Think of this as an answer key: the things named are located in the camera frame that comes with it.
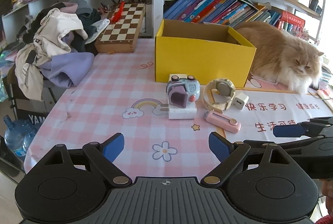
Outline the blue toy truck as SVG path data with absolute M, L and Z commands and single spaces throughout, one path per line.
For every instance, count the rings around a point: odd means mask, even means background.
M 186 108 L 188 104 L 195 103 L 200 97 L 200 83 L 193 75 L 187 75 L 182 82 L 169 82 L 166 85 L 166 94 L 169 104 Z

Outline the pink utility knife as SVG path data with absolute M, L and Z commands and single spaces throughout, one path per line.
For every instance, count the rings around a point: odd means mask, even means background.
M 204 119 L 206 122 L 231 133 L 238 133 L 241 129 L 241 123 L 239 121 L 217 111 L 206 111 Z

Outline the small white charger cube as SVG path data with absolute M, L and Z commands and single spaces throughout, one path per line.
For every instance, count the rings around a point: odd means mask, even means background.
M 234 99 L 232 100 L 232 105 L 234 105 L 238 110 L 242 110 L 244 106 L 249 101 L 249 96 L 241 91 L 236 91 Z

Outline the large white charger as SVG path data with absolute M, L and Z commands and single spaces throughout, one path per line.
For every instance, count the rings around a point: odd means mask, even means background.
M 175 105 L 161 104 L 157 105 L 153 110 L 153 114 L 168 115 L 169 120 L 183 120 L 183 119 L 194 119 L 196 117 L 197 108 L 195 103 L 190 103 L 186 108 L 180 108 Z

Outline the cream wrist watch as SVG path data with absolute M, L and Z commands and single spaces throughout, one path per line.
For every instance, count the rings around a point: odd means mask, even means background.
M 229 109 L 235 97 L 235 86 L 229 79 L 214 79 L 203 91 L 202 102 L 208 111 L 223 111 Z

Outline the pink checkered tablecloth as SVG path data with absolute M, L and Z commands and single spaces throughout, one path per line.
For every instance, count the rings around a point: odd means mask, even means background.
M 76 87 L 66 90 L 40 127 L 25 157 L 32 167 L 56 144 L 79 149 L 104 142 L 115 133 L 125 138 L 115 165 L 134 178 L 203 177 L 218 163 L 208 147 L 216 130 L 196 103 L 192 120 L 170 120 L 165 84 L 155 82 L 154 42 L 141 39 L 134 53 L 99 54 Z

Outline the orange fluffy cat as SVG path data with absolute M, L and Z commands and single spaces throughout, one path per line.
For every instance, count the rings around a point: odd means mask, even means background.
M 262 21 L 244 22 L 234 29 L 256 47 L 251 68 L 255 76 L 299 94 L 319 83 L 323 52 L 307 41 Z

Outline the blue water bottle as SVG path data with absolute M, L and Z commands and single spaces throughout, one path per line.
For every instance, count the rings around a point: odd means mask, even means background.
M 24 160 L 41 125 L 34 125 L 30 120 L 12 121 L 8 115 L 3 117 L 3 122 L 7 127 L 4 137 L 5 144 L 19 159 Z

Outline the cream eraser block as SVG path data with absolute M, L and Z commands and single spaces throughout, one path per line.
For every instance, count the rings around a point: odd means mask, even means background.
M 187 80 L 186 74 L 170 74 L 169 75 L 169 82 L 182 82 Z

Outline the yellow cardboard box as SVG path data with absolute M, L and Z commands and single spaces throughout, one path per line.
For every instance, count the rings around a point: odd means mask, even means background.
M 256 48 L 230 26 L 162 20 L 155 36 L 155 80 L 194 76 L 200 84 L 227 78 L 243 88 Z

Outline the red book box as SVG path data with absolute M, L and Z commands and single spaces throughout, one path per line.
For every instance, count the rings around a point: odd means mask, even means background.
M 281 11 L 281 16 L 275 23 L 276 28 L 289 33 L 303 32 L 304 26 L 305 20 L 286 11 Z

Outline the wooden chess board box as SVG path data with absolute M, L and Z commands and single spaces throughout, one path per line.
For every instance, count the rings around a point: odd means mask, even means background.
M 109 15 L 109 21 L 118 7 Z M 144 3 L 125 4 L 119 21 L 116 24 L 110 23 L 98 36 L 96 50 L 99 53 L 135 52 L 145 14 Z

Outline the pile of clothes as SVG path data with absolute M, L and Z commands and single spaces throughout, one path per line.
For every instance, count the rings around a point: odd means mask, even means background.
M 92 45 L 109 24 L 84 0 L 60 2 L 40 11 L 23 35 L 25 45 L 15 59 L 24 96 L 42 101 L 45 80 L 59 88 L 78 86 L 93 65 Z

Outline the red tassel ornament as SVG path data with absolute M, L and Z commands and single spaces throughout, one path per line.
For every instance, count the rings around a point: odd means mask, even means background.
M 117 11 L 115 11 L 113 16 L 110 18 L 110 22 L 112 24 L 116 24 L 119 21 L 121 15 L 122 15 L 122 11 L 124 9 L 124 5 L 125 5 L 125 0 L 120 0 L 120 4 L 119 4 Z

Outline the row of leaning books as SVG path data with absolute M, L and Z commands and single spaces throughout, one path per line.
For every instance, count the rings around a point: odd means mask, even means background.
M 244 22 L 262 21 L 277 26 L 282 12 L 270 4 L 250 0 L 172 0 L 166 3 L 163 19 L 193 24 L 236 27 Z

